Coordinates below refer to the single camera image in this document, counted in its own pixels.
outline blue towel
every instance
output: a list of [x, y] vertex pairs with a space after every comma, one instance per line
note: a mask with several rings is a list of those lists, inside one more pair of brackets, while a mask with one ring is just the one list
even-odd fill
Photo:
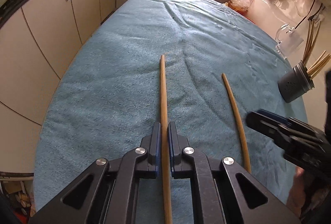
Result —
[[[242, 119], [260, 108], [307, 121], [277, 81], [290, 65], [275, 41], [213, 0], [129, 0], [83, 46], [61, 80], [40, 136], [34, 191], [40, 209], [99, 157], [137, 147], [160, 119], [159, 60], [166, 54], [168, 119], [207, 156], [243, 164], [225, 73]], [[294, 166], [271, 139], [244, 127], [252, 174], [283, 202]], [[188, 179], [171, 181], [174, 223], [193, 222]], [[140, 182], [137, 224], [164, 223], [161, 179]]]

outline cable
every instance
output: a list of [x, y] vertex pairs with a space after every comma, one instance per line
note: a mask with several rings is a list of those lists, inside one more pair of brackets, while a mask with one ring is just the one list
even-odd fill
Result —
[[323, 6], [323, 4], [321, 3], [321, 6], [319, 7], [318, 11], [315, 14], [313, 14], [311, 17], [309, 17], [308, 20], [312, 20], [313, 18], [315, 18], [315, 16], [318, 14], [318, 12], [321, 11], [322, 6]]
[[311, 8], [310, 8], [310, 10], [309, 10], [309, 12], [308, 12], [308, 14], [299, 22], [299, 24], [295, 27], [295, 29], [297, 28], [297, 27], [299, 27], [299, 25], [308, 17], [308, 15], [309, 15], [309, 13], [312, 11], [312, 7], [314, 6], [314, 4], [315, 4], [315, 1], [316, 0], [314, 0], [313, 2], [312, 2], [312, 6], [311, 6]]

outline wall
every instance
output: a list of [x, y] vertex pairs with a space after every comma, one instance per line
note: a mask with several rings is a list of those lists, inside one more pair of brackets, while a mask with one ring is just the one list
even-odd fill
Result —
[[[288, 10], [284, 11], [284, 9], [281, 10], [274, 3], [277, 4], [277, 0], [253, 0], [248, 11], [248, 18], [272, 38], [275, 38], [277, 30], [282, 25], [288, 23], [291, 26], [296, 26], [302, 19], [299, 15], [289, 11], [294, 6], [288, 6]], [[314, 14], [319, 7], [320, 2], [316, 1], [310, 15]], [[323, 15], [325, 16], [325, 20], [322, 22], [317, 43], [308, 61], [307, 67], [310, 67], [324, 50], [331, 53], [331, 8], [325, 9], [323, 11]], [[296, 52], [288, 57], [292, 67], [298, 64], [303, 57], [307, 39], [308, 21], [305, 20], [297, 30], [304, 39], [304, 42], [300, 45]], [[325, 72], [330, 68], [331, 62], [329, 62], [328, 65], [314, 78], [315, 88], [303, 95], [308, 123], [319, 129], [324, 129], [325, 124], [327, 105], [325, 102], [324, 76]]]

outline chopstick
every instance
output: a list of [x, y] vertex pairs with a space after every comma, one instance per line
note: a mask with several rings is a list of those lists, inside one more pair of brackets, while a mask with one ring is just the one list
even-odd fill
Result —
[[314, 72], [314, 74], [311, 76], [311, 80], [314, 79], [314, 77], [316, 75], [318, 75], [318, 73], [325, 67], [325, 65], [329, 62], [330, 58], [324, 62], [324, 64], [320, 67], [320, 69], [318, 69], [318, 71]]
[[304, 66], [307, 65], [308, 59], [309, 59], [309, 54], [311, 54], [312, 50], [312, 39], [314, 37], [314, 25], [313, 21], [309, 21], [309, 39], [306, 42], [306, 47], [305, 47], [305, 52], [303, 53], [303, 58], [302, 58], [302, 63]]
[[310, 69], [313, 68], [321, 60], [321, 58], [324, 56], [325, 53], [326, 53], [326, 50], [324, 50], [322, 55], [320, 55], [320, 57], [314, 62], [314, 64], [310, 67]]
[[166, 61], [161, 55], [160, 73], [160, 103], [161, 103], [161, 162], [162, 162], [162, 185], [163, 185], [163, 206], [165, 224], [173, 223], [171, 211], [170, 191], [170, 158], [168, 147], [168, 104], [166, 86]]
[[244, 126], [243, 126], [243, 123], [241, 121], [239, 109], [238, 109], [236, 100], [234, 98], [233, 92], [231, 90], [229, 81], [227, 80], [225, 73], [222, 74], [222, 78], [223, 78], [227, 93], [228, 93], [229, 98], [230, 98], [232, 110], [233, 110], [233, 113], [234, 113], [234, 117], [236, 119], [238, 131], [239, 131], [241, 147], [242, 147], [242, 151], [243, 151], [243, 155], [244, 155], [244, 167], [245, 167], [246, 171], [248, 171], [249, 173], [252, 173], [251, 163], [250, 163], [250, 160], [249, 160], [248, 146], [247, 146], [247, 141], [246, 141], [246, 136], [245, 136], [245, 131], [244, 131]]
[[313, 41], [313, 43], [311, 44], [311, 46], [310, 46], [310, 48], [309, 48], [309, 51], [308, 51], [308, 53], [307, 53], [307, 58], [306, 58], [306, 60], [305, 60], [305, 66], [307, 65], [307, 63], [308, 63], [308, 59], [310, 58], [310, 56], [311, 56], [311, 54], [312, 54], [312, 50], [314, 49], [314, 47], [315, 47], [315, 44], [316, 44], [316, 41], [317, 41], [317, 36], [318, 36], [318, 34], [319, 34], [319, 30], [320, 30], [320, 28], [321, 28], [321, 22], [318, 24], [318, 27], [317, 27], [317, 31], [316, 31], [316, 35], [315, 35], [315, 38], [314, 38], [314, 41]]
[[320, 55], [320, 57], [317, 59], [317, 61], [314, 62], [314, 64], [307, 70], [307, 74], [312, 80], [318, 73], [325, 67], [325, 65], [329, 62], [331, 59], [331, 54], [327, 54], [323, 59], [323, 55], [325, 54], [326, 50]]

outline human hand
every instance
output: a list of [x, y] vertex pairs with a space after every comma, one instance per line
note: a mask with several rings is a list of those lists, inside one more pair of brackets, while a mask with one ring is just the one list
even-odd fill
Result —
[[290, 189], [289, 197], [286, 202], [287, 207], [295, 213], [297, 217], [300, 217], [302, 207], [306, 201], [305, 183], [303, 180], [304, 172], [304, 169], [296, 167], [293, 186]]

